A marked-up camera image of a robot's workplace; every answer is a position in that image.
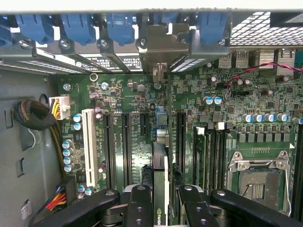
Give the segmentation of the white power connector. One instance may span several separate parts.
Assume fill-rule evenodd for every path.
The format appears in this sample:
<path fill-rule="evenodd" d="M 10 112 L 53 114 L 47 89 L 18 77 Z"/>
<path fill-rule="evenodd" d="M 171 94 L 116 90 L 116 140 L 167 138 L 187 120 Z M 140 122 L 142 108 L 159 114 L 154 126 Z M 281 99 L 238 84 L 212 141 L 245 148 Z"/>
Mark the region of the white power connector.
<path fill-rule="evenodd" d="M 71 118 L 71 106 L 69 96 L 50 97 L 50 113 L 56 120 L 68 120 Z"/>

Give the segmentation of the blue slot retention clip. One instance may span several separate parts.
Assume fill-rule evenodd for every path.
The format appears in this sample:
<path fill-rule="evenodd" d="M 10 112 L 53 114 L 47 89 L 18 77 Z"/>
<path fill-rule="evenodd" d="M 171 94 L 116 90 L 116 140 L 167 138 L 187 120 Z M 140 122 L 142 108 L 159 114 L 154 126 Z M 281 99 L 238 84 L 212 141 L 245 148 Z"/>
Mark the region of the blue slot retention clip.
<path fill-rule="evenodd" d="M 51 44 L 54 42 L 53 24 L 48 15 L 24 14 L 16 15 L 15 17 L 23 36 L 39 44 Z"/>
<path fill-rule="evenodd" d="M 132 44 L 135 41 L 132 13 L 107 14 L 108 37 L 120 46 Z"/>
<path fill-rule="evenodd" d="M 96 42 L 94 20 L 91 14 L 61 14 L 67 37 L 85 46 Z"/>
<path fill-rule="evenodd" d="M 228 14 L 224 12 L 201 12 L 197 24 L 203 45 L 211 45 L 223 39 Z"/>
<path fill-rule="evenodd" d="M 12 46 L 12 34 L 10 28 L 0 24 L 0 47 Z"/>

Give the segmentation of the green Dell motherboard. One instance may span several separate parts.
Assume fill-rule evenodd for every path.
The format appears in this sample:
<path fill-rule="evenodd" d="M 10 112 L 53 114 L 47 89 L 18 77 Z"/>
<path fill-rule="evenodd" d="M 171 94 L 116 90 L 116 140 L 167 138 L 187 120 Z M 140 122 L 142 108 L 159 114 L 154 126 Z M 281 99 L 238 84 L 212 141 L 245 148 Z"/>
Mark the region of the green Dell motherboard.
<path fill-rule="evenodd" d="M 69 96 L 71 118 L 61 124 L 65 172 L 76 178 L 78 200 L 108 187 L 103 115 L 111 113 L 115 146 L 116 190 L 125 191 L 122 113 L 131 116 L 132 184 L 142 184 L 142 168 L 152 167 L 155 127 L 151 101 L 159 96 L 148 74 L 69 75 L 58 77 L 59 96 Z M 276 157 L 286 150 L 291 161 L 291 216 L 303 222 L 303 65 L 268 60 L 255 65 L 215 65 L 173 70 L 173 106 L 187 114 L 184 183 L 194 183 L 194 127 L 205 128 L 206 183 L 209 195 L 226 189 L 228 163 L 244 157 Z M 98 183 L 87 186 L 82 110 L 93 109 Z M 140 113 L 149 114 L 149 134 L 141 136 Z"/>

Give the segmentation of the short black expansion slot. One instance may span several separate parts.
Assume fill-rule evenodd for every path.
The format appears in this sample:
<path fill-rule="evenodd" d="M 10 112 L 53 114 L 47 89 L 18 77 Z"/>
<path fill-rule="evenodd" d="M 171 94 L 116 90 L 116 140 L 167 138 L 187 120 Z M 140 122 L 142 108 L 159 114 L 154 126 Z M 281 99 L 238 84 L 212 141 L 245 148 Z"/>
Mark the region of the short black expansion slot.
<path fill-rule="evenodd" d="M 141 136 L 149 134 L 149 114 L 140 113 L 140 132 Z"/>

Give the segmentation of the grey open PC case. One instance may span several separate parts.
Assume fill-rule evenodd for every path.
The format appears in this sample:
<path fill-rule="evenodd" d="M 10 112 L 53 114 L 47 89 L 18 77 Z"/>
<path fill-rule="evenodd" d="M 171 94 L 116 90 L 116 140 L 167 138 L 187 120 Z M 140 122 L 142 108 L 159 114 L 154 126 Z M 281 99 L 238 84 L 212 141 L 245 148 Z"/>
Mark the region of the grey open PC case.
<path fill-rule="evenodd" d="M 0 227 L 30 227 L 31 220 L 66 176 L 61 124 L 50 113 L 50 97 L 59 96 L 58 77 L 69 75 L 148 74 L 139 55 L 139 32 L 148 25 L 189 25 L 190 52 L 177 67 L 192 71 L 209 63 L 264 63 L 278 60 L 303 65 L 303 10 L 231 12 L 198 7 L 181 9 L 49 9 L 54 0 L 38 0 L 39 10 L 13 9 L 0 0 L 0 24 L 10 28 L 12 46 L 0 47 Z M 203 45 L 197 24 L 201 12 L 228 14 L 223 39 Z M 107 14 L 132 13 L 135 41 L 120 46 L 108 37 Z M 22 35 L 16 15 L 51 18 L 54 42 L 39 44 Z M 65 33 L 61 14 L 91 14 L 96 42 L 82 46 Z"/>

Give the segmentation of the CPU socket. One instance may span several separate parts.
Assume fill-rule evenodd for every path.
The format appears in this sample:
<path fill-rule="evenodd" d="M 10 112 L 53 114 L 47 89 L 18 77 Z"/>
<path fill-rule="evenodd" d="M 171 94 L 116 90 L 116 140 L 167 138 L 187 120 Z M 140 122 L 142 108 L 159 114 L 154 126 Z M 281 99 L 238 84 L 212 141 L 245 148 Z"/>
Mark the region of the CPU socket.
<path fill-rule="evenodd" d="M 286 150 L 276 157 L 244 157 L 237 150 L 227 167 L 226 184 L 230 190 L 249 200 L 291 216 L 291 161 Z"/>

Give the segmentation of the long black expansion slot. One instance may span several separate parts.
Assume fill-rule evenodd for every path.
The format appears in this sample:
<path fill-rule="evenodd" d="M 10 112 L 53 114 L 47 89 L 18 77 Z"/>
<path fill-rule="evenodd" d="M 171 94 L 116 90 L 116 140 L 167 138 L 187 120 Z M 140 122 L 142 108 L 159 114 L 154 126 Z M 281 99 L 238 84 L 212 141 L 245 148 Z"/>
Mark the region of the long black expansion slot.
<path fill-rule="evenodd" d="M 131 116 L 129 113 L 121 114 L 122 120 L 122 145 L 124 161 L 124 184 L 125 187 L 132 184 L 132 136 Z"/>
<path fill-rule="evenodd" d="M 177 164 L 181 172 L 185 173 L 185 159 L 186 159 L 186 113 L 177 112 Z"/>
<path fill-rule="evenodd" d="M 104 125 L 104 151 L 107 172 L 107 184 L 109 188 L 115 188 L 116 168 L 115 168 L 115 146 L 113 132 L 113 117 L 111 113 L 103 115 Z"/>

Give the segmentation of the green RAM stick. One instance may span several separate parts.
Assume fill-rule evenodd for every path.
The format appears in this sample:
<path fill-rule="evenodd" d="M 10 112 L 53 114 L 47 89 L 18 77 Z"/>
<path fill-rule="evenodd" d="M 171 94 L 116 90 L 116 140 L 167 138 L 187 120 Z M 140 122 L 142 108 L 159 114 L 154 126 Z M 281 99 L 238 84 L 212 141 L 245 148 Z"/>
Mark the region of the green RAM stick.
<path fill-rule="evenodd" d="M 206 141 L 205 128 L 194 127 L 193 152 L 194 152 L 194 184 L 205 190 L 206 183 Z"/>

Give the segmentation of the white expansion slot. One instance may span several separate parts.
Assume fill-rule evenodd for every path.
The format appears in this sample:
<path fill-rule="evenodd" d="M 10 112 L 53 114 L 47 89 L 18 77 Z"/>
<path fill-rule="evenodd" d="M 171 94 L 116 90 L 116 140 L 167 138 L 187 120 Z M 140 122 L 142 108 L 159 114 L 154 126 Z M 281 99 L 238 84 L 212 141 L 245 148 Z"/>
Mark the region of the white expansion slot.
<path fill-rule="evenodd" d="M 94 110 L 82 110 L 83 144 L 87 186 L 96 187 L 98 183 L 98 160 Z"/>

